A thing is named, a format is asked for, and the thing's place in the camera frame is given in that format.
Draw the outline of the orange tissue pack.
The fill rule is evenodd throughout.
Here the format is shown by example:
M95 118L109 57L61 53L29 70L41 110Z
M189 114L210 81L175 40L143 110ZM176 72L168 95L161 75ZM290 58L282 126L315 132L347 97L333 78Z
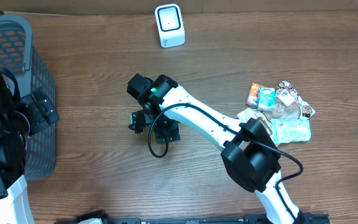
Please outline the orange tissue pack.
M253 83L250 87L248 97L246 99L246 104L252 106L254 108L258 105L258 95L259 88L265 88L263 85L259 85L258 83Z

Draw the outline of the teal tissue pack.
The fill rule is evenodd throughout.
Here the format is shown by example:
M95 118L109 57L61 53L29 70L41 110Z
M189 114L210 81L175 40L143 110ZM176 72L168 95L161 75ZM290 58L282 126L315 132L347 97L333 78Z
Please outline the teal tissue pack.
M272 111L275 108L275 89L260 87L258 92L257 109L261 111Z

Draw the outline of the light teal wipes pack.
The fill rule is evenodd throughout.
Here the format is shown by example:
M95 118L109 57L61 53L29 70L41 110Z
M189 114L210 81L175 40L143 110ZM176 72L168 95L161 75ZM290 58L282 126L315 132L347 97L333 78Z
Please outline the light teal wipes pack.
M307 119L272 119L275 144L307 142L311 139L310 122Z

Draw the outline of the brown snack pouch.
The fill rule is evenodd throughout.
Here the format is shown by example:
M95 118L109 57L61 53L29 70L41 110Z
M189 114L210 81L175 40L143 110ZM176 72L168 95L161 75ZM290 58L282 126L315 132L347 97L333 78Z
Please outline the brown snack pouch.
M246 122L251 118L256 119L266 129L273 140L272 119L307 119L309 120L315 110L309 103L304 101L295 87L288 81L281 81L275 89L275 108L272 111L261 111L257 108L248 107L241 111L237 117Z

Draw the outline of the green lid jar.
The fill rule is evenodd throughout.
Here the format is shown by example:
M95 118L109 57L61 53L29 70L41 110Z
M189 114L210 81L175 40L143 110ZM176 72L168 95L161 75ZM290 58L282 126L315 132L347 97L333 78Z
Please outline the green lid jar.
M136 134L142 133L146 127L145 117L143 111L136 111L131 114L129 129Z

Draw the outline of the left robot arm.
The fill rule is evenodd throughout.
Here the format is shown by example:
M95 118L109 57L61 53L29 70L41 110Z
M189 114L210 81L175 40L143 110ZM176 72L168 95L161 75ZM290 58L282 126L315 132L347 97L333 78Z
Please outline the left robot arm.
M42 87L21 96L10 70L0 67L0 223L33 223L25 179L27 140L59 120Z

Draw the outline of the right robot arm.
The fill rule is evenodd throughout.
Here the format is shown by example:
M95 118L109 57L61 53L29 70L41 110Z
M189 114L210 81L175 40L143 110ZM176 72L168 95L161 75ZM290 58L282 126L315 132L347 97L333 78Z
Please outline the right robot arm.
M178 125L184 124L204 136L221 152L229 177L244 190L255 193L264 206L270 223L303 223L302 211L291 201L279 164L291 155L277 149L262 123L246 122L225 116L192 97L170 77L152 80L135 74L127 92L142 109L131 115L129 129L169 145L180 140Z

